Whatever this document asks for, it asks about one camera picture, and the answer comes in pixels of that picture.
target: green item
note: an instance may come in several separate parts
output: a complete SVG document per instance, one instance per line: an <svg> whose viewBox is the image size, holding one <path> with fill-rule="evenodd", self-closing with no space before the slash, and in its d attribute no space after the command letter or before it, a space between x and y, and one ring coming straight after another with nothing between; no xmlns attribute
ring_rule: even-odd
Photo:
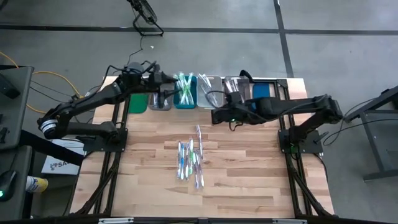
<svg viewBox="0 0 398 224"><path fill-rule="evenodd" d="M148 94L133 94L130 97L129 113L143 113L147 110Z"/></svg>

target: yellow cable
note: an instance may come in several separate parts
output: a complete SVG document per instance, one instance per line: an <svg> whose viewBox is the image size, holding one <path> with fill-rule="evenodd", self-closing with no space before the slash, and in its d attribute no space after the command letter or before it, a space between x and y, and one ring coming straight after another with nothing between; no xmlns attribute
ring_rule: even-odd
<svg viewBox="0 0 398 224"><path fill-rule="evenodd" d="M15 63L15 61L14 61L13 59L11 59L10 57L8 57L8 56L7 56L6 54L4 54L3 52L0 52L0 54L3 55L3 56L5 56L6 59L10 60L10 61L15 65L15 67L19 68L18 65L17 65L17 63Z"/></svg>
<svg viewBox="0 0 398 224"><path fill-rule="evenodd" d="M45 71L34 72L33 74L34 74L34 75L35 75L35 74L52 74L52 75L56 75L56 76L58 76L58 77L64 79L65 81L67 81L67 83L69 83L69 85L73 88L73 90L75 91L75 93L76 93L80 98L82 98L82 96L80 95L80 93L79 93L79 91L76 89L76 87L75 87L66 77L64 77L63 75L57 74L57 73L55 73L55 72L45 72Z"/></svg>
<svg viewBox="0 0 398 224"><path fill-rule="evenodd" d="M38 112L38 113L42 113L42 114L46 114L46 112L41 111L41 110L37 110L37 109L33 108L31 105L29 105L29 104L26 104L26 106L27 106L29 109L31 109L32 111L35 111L35 112Z"/></svg>
<svg viewBox="0 0 398 224"><path fill-rule="evenodd" d="M15 63L15 61L14 61L13 59L11 59L10 57L8 57L6 54L4 54L4 53L1 52L1 51L0 51L0 54L3 55L6 59L10 60L10 62L12 62L12 63L15 65L15 67L19 68L18 65L17 65L17 63ZM84 97L84 96L80 95L80 93L79 93L79 91L76 89L76 87L75 87L67 78L65 78L63 75L57 74L57 73L55 73L55 72L43 72L43 71L34 72L33 74L52 74L52 75L56 75L56 76L58 76L58 77L64 79L65 81L67 81L67 83L69 83L69 85L73 88L73 90L75 91L75 93L76 93L80 98L83 98L83 97ZM41 111L41 110L37 110L37 109L33 108L31 105L26 104L26 106L27 106L29 109L31 109L32 111L35 111L35 112L38 112L38 113L42 113L42 114L46 114L46 112Z"/></svg>

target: black metal frame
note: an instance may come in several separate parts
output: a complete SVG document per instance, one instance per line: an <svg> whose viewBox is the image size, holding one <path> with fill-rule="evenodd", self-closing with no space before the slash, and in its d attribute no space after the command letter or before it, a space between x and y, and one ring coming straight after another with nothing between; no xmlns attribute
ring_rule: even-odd
<svg viewBox="0 0 398 224"><path fill-rule="evenodd" d="M388 152L385 149L377 148L376 142L374 140L375 135L371 131L370 125L366 124L367 122L371 121L368 119L368 114L398 113L398 110L377 110L378 108L396 100L397 98L398 98L398 86L382 92L380 96L378 96L371 102L365 104L364 106L360 107L356 111L350 113L345 118L345 121L347 123L351 122L355 118L361 118L363 126L365 128L366 136L368 137L369 143L372 148L372 152L376 160L376 164L379 168L379 172L365 175L363 177L364 181L382 179L386 177L398 177L398 168L394 167L394 165L390 161Z"/></svg>
<svg viewBox="0 0 398 224"><path fill-rule="evenodd" d="M163 34L164 34L164 30L159 26L159 25L157 25L157 23L156 23L156 21L152 18L152 17L150 17L150 18L145 18L145 20L149 20L149 22L151 22L153 25L155 25L159 30L160 30L160 33L159 34L145 34L145 33L143 33L143 32L141 32L141 27L138 27L137 26L137 23L138 23L138 19L140 18L140 17L144 17L143 15L144 15L144 12L143 12L143 10L142 10L142 3L140 2L140 1L136 1L136 0L127 0L127 2L128 3L130 3L130 5L131 5L131 9L132 10L135 10L135 11L137 11L138 12L138 15L136 15L136 18L134 19L134 21L132 22L132 26L135 28L135 30L139 33L139 35L141 35L142 37L155 37L155 36L161 36L161 37L163 37Z"/></svg>
<svg viewBox="0 0 398 224"><path fill-rule="evenodd" d="M288 100L290 98L289 95L289 91L288 91L288 86L287 86L287 80L286 79L261 79L261 78L253 78L253 80L256 83L268 83L274 86L274 90L275 90L275 96L279 99L281 99L280 97L280 93L279 93L279 87L283 88L283 92L284 92L284 98L286 100ZM122 118L122 128L125 128L126 126L126 121L127 121L127 115L128 115L128 110L127 108L129 108L129 104L130 101L126 100L125 104L124 104L124 111L123 111L123 118ZM117 117L118 117L118 110L119 110L119 105L116 105L113 111L113 117L112 117L112 122L116 123ZM284 117L280 117L279 118L279 123L280 123L280 128L281 129L286 129L285 127L285 121L284 121ZM289 123L291 126L295 125L294 123L294 118L292 115L289 115ZM110 158L110 152L105 152L105 157L104 157L104 162L103 162L103 167L102 167L102 171L101 171L101 176L100 176L100 182L99 182L99 187L98 189L101 189L101 187L104 186L108 183L109 181L109 173L112 171L112 179L111 179L111 187L109 188L109 195L108 195L108 200L106 203L106 208L104 210L104 213L107 215L110 215L111 213L111 208L112 208L112 203L113 203L113 197L114 197L114 191L115 191L115 186L116 186L116 179L118 176L118 167L119 167L119 163L120 163L120 157L121 157L121 153L117 152L115 154L115 158L112 165L112 167L115 168L115 170L108 170L108 164L109 164L109 158ZM302 157L301 154L298 152L295 154L296 158L297 158L297 167L298 167L298 174L302 180L303 184L306 184L305 181L305 174L304 174L304 168L303 168L303 162L302 162ZM292 157L291 154L285 153L285 159L286 159L286 163L287 164L292 164ZM302 215L302 212L300 210L299 207L299 199L297 197L297 190L295 188L295 180L294 180L294 172L291 171L291 169L287 169L288 171L288 176L289 176L289 185L290 185L290 193L292 196L292 203L293 203L293 208L294 208L294 214L297 217L298 215ZM303 191L303 197L304 197L304 202L305 202L305 213L307 215L311 215L312 214L312 209L311 209L311 204L309 199L305 196L305 192ZM94 207L94 214L98 214L100 213L100 207L101 207L101 201L102 201L102 191L101 192L94 192L93 196L91 198L93 199L89 199L89 201L87 201L87 203L85 204L85 206L87 204L92 203L93 200L95 200L95 207ZM79 210L79 214L82 214L82 212L88 212L90 211L91 207L86 206L84 211L83 210ZM255 219L258 221L266 221L266 220L270 220L270 219Z"/></svg>

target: clear plastic container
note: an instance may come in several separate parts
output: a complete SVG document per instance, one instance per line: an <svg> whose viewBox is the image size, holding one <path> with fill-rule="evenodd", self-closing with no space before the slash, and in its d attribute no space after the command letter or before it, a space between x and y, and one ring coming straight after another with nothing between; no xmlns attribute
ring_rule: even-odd
<svg viewBox="0 0 398 224"><path fill-rule="evenodd" d="M223 81L221 77L217 76L207 76L211 84L211 90L223 91ZM204 81L198 77L198 86L197 86L197 93L198 93L198 106L206 109L214 109L214 107L208 102L206 99L206 87L202 88L202 85L206 85ZM215 106L220 107L224 105L224 94L222 93L210 93L209 95L214 95L216 103Z"/></svg>
<svg viewBox="0 0 398 224"><path fill-rule="evenodd" d="M174 90L174 85L173 84L162 84L160 86L160 91L164 90ZM152 93L149 95L149 103L148 107L151 110L161 110L161 111L167 111L171 109L173 103L173 96L169 96L164 103L163 108L159 108L157 104L157 93Z"/></svg>
<svg viewBox="0 0 398 224"><path fill-rule="evenodd" d="M232 93L238 91L241 94L242 101L248 100L250 96L250 82L246 77L231 77L224 78L224 91Z"/></svg>

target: desk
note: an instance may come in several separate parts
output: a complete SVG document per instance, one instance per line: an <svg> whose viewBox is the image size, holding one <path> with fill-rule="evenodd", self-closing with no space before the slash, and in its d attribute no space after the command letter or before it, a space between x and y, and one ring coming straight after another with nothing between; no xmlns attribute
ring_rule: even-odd
<svg viewBox="0 0 398 224"><path fill-rule="evenodd" d="M114 79L108 77L105 84ZM287 81L292 99L307 97L302 79ZM110 121L113 107L97 108L93 122ZM309 114L295 116L296 124L308 117ZM210 111L201 108L147 109L142 114L130 114L127 120L129 135L119 167L112 216L294 217L285 158L277 140L278 121L244 125L231 132L228 124L212 126ZM196 142L197 124L201 127L205 157L203 190L194 188L192 178L181 182L175 177L177 142L190 137ZM97 187L103 157L103 152L94 152L83 161L71 212L80 209ZM333 213L322 164L311 154L303 155L303 163L308 187ZM304 211L301 190L298 195Z"/></svg>

